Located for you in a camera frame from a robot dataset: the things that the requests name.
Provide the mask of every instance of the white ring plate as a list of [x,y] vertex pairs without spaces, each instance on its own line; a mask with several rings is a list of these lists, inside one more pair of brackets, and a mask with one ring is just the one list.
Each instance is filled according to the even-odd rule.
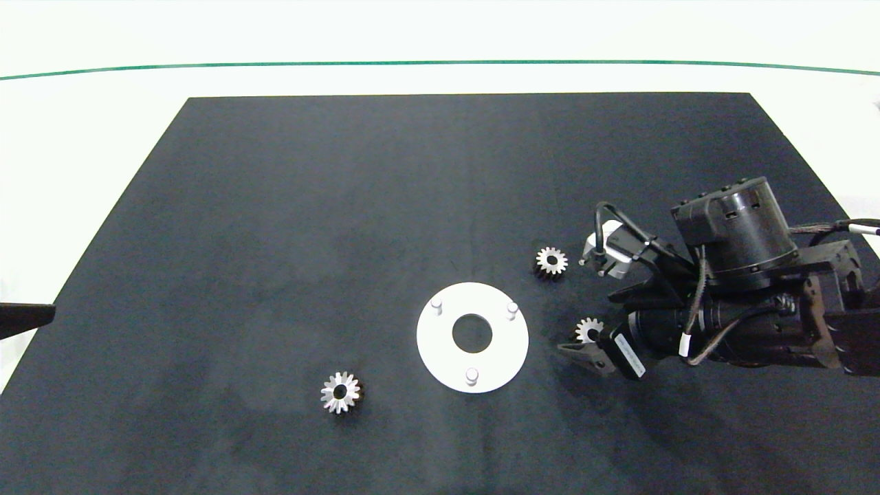
[[[438,300],[440,314],[431,305]],[[450,285],[429,299],[419,317],[416,340],[434,378],[468,394],[489,392],[512,380],[525,362],[529,332],[522,311],[509,311],[511,302],[504,292],[477,282]],[[452,338],[453,325],[466,314],[482,317],[492,329],[492,342],[481,352],[462,351]],[[479,373],[473,385],[465,378],[468,368]]]

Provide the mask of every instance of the cable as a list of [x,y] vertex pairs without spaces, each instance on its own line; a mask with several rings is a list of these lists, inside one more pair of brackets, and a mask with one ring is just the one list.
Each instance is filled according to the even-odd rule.
[[697,354],[693,358],[682,358],[682,360],[690,366],[699,365],[701,362],[703,362],[703,359],[707,358],[709,354],[715,351],[715,349],[718,347],[718,344],[720,344],[721,341],[724,340],[724,337],[726,337],[731,330],[735,329],[737,325],[742,323],[744,320],[747,320],[754,316],[758,316],[760,314],[776,313],[777,311],[778,309],[776,307],[759,307],[746,309],[745,311],[740,313],[739,316],[728,322],[728,324],[725,325],[720,332],[715,334],[715,336],[713,336],[712,339],[709,340],[708,344],[706,344],[706,347],[704,347],[699,354]]
[[818,222],[814,224],[794,225],[788,229],[789,233],[811,233],[810,246],[816,246],[832,233],[849,231],[865,235],[880,235],[880,219],[877,218],[848,218],[836,222]]
[[697,289],[693,293],[693,301],[691,302],[691,310],[687,315],[687,324],[681,332],[681,339],[678,341],[678,354],[682,358],[687,358],[691,351],[691,330],[693,324],[697,321],[697,314],[700,312],[700,306],[703,303],[703,295],[706,292],[706,276],[708,272],[708,260],[706,259],[706,245],[700,244],[697,249],[697,260],[700,264],[700,275],[697,277]]
[[602,210],[608,210],[612,215],[617,217],[617,219],[620,220],[623,225],[629,227],[637,237],[642,239],[643,242],[647,242],[660,254],[669,256],[690,271],[694,270],[692,262],[687,261],[687,259],[681,257],[676,253],[671,252],[669,249],[661,245],[659,242],[656,241],[656,236],[642,230],[642,228],[636,225],[635,222],[631,220],[625,213],[618,210],[616,206],[608,203],[607,201],[599,202],[596,205],[596,213],[593,218],[596,230],[596,246],[593,248],[593,258],[596,259],[597,262],[605,264],[605,233],[602,232]]

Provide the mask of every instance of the gear center hole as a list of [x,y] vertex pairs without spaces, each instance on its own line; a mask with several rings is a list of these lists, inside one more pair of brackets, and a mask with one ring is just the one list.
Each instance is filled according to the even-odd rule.
[[333,389],[333,398],[337,399],[337,400],[342,399],[342,397],[345,397],[345,394],[347,394],[347,393],[348,393],[348,387],[346,387],[345,385],[337,385]]
[[492,327],[478,314],[465,314],[452,325],[452,340],[464,352],[482,352],[492,343]]

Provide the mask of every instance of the spur gear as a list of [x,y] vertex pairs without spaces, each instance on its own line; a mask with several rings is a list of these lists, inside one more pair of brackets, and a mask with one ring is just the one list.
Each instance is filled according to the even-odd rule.
[[348,412],[349,407],[355,407],[355,401],[359,401],[363,394],[360,393],[361,387],[357,384],[355,375],[348,372],[336,372],[336,375],[330,376],[330,381],[324,382],[324,388],[321,393],[321,402],[324,409],[328,412]]
[[575,340],[581,344],[595,343],[598,340],[599,332],[604,328],[605,324],[596,318],[580,320],[575,329]]
[[539,277],[557,279],[568,266],[568,258],[555,247],[545,247],[535,256],[535,273]]

